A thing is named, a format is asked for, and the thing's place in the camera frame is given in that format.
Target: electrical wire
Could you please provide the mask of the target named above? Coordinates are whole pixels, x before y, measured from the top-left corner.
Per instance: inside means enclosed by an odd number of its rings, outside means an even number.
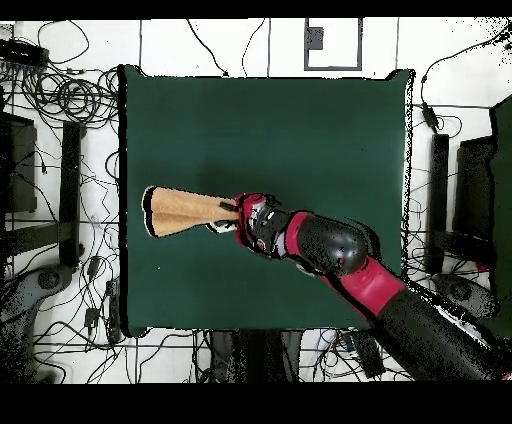
[[[242,69],[244,71],[244,75],[245,75],[246,78],[247,78],[247,72],[245,71],[245,66],[244,66],[245,55],[247,53],[247,50],[249,49],[249,46],[250,46],[251,41],[252,41],[252,38],[258,32],[258,30],[263,26],[263,24],[265,23],[266,20],[267,20],[267,18],[263,18],[263,20],[261,21],[261,24],[259,24],[258,27],[251,34],[251,37],[249,38],[249,41],[247,42],[247,46],[245,46],[245,51],[244,51],[244,54],[242,55]]]
[[[222,69],[219,64],[217,63],[217,59],[215,59],[215,55],[213,54],[213,52],[210,50],[210,48],[203,43],[203,41],[199,38],[199,36],[197,35],[196,33],[196,30],[194,29],[194,27],[192,26],[192,23],[190,22],[190,19],[187,19],[187,24],[190,28],[190,30],[192,31],[192,34],[194,34],[194,37],[196,38],[197,41],[199,41],[199,43],[208,51],[208,53],[210,53],[210,56],[212,57],[213,59],[213,63],[215,63],[215,66],[217,67],[217,69],[219,69],[219,71],[222,72],[222,76],[223,77],[229,77],[228,75],[228,71]]]
[[[420,88],[420,97],[421,97],[421,102],[422,103],[426,103],[425,102],[425,99],[423,97],[423,89],[424,89],[424,85],[425,85],[425,82],[427,81],[427,76],[428,76],[428,73],[430,72],[430,70],[435,66],[437,65],[438,63],[441,63],[445,60],[448,60],[448,59],[452,59],[462,53],[465,53],[471,49],[474,49],[476,47],[483,47],[483,46],[486,46],[490,43],[492,43],[493,41],[497,40],[498,38],[502,37],[502,36],[505,36],[505,37],[508,37],[510,36],[510,31],[512,30],[512,27],[511,27],[511,21],[509,18],[507,18],[507,24],[503,27],[503,29],[501,29],[496,35],[494,35],[493,37],[485,40],[485,41],[482,41],[480,43],[476,43],[476,44],[473,44],[469,47],[466,47],[465,49],[463,50],[460,50],[450,56],[446,56],[446,57],[442,57],[441,59],[438,59],[436,60],[434,63],[432,63],[426,70],[425,74],[423,75],[423,77],[421,78],[421,88]]]

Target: green mat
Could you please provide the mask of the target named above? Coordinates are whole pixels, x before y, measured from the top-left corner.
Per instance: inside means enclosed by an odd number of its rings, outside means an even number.
[[[362,79],[126,78],[127,282],[132,335],[145,327],[364,327],[327,285],[205,227],[152,239],[149,185],[234,197],[275,195],[289,209],[373,228],[401,273],[406,89],[399,71]]]

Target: black cable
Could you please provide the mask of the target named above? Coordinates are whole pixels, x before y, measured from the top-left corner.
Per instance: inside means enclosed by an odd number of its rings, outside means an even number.
[[[246,78],[247,78],[247,72],[245,71],[245,66],[244,66],[245,54],[247,53],[247,50],[249,49],[249,45],[251,44],[252,37],[254,37],[254,35],[258,32],[258,30],[263,26],[266,19],[267,18],[263,18],[263,20],[261,21],[261,24],[259,24],[259,26],[251,34],[251,37],[249,38],[249,41],[247,42],[247,46],[245,46],[245,51],[244,51],[244,54],[242,55],[242,69],[244,70],[244,75]]]
[[[422,103],[425,103],[425,99],[423,97],[423,88],[424,88],[424,85],[425,85],[425,82],[427,81],[427,75],[428,73],[430,72],[430,70],[435,66],[437,65],[438,63],[440,62],[443,62],[445,60],[448,60],[448,59],[452,59],[464,52],[467,52],[468,50],[471,50],[471,49],[474,49],[476,47],[481,47],[481,46],[485,46],[487,44],[490,44],[491,42],[493,42],[494,40],[498,39],[499,37],[501,37],[502,35],[506,35],[507,32],[510,32],[511,30],[511,22],[510,22],[510,19],[507,18],[507,24],[503,27],[503,29],[501,31],[499,31],[496,35],[494,35],[492,38],[489,38],[488,40],[485,40],[485,41],[482,41],[480,43],[476,43],[476,44],[473,44],[472,46],[469,46],[469,47],[466,47],[465,49],[463,50],[460,50],[458,51],[457,53],[454,53],[450,56],[446,56],[446,57],[442,57],[441,59],[438,59],[436,60],[434,63],[432,63],[426,70],[425,74],[423,75],[423,77],[421,78],[421,89],[420,89],[420,96],[421,96],[421,102]]]
[[[39,30],[37,31],[37,43],[39,44],[39,47],[42,47],[42,46],[41,46],[41,31],[42,31],[44,28],[48,27],[49,25],[52,25],[52,24],[55,24],[55,23],[59,23],[59,22],[65,22],[65,21],[52,21],[52,22],[48,22],[48,23],[46,23],[46,24],[43,24],[43,25],[39,28]],[[50,63],[52,63],[52,64],[54,64],[54,65],[62,65],[62,64],[64,64],[64,63],[71,62],[72,60],[79,58],[80,56],[82,56],[83,54],[85,54],[85,53],[87,52],[87,50],[89,50],[89,46],[90,46],[90,44],[89,44],[89,38],[87,38],[87,35],[85,34],[84,30],[83,30],[82,28],[80,28],[77,24],[75,24],[73,21],[68,20],[67,22],[70,22],[70,23],[71,23],[71,24],[73,24],[76,28],[78,28],[78,30],[82,33],[82,35],[83,35],[83,36],[84,36],[84,38],[85,38],[85,41],[86,41],[86,43],[87,43],[87,47],[86,47],[83,51],[81,51],[79,54],[77,54],[76,56],[73,56],[72,58],[67,59],[67,60],[64,60],[64,61],[62,61],[62,62],[55,62],[55,61],[50,60]]]
[[[142,365],[144,365],[146,362],[149,362],[151,359],[153,359],[157,354],[158,352],[160,352],[160,349],[162,349],[165,341],[169,338],[169,337],[191,337],[192,334],[168,334],[167,336],[165,336],[162,341],[160,342],[160,344],[158,345],[158,348],[157,350],[147,359],[145,359],[144,361],[142,361],[138,367],[138,378],[137,378],[137,358],[135,359],[135,382],[136,384],[139,384],[141,381],[142,381]],[[138,338],[135,339],[135,343],[137,343],[137,346],[138,346]]]
[[[194,34],[194,37],[196,38],[197,41],[199,41],[199,43],[208,51],[208,53],[210,53],[212,59],[213,59],[213,63],[215,63],[215,66],[222,72],[222,76],[223,77],[229,77],[228,75],[228,71],[222,69],[219,64],[217,63],[217,59],[215,59],[215,55],[213,54],[213,52],[210,50],[210,48],[204,44],[202,42],[202,40],[199,38],[199,36],[197,35],[195,29],[192,27],[192,24],[190,22],[190,19],[187,19],[187,24],[188,26],[190,27],[190,30],[192,31],[192,34]]]

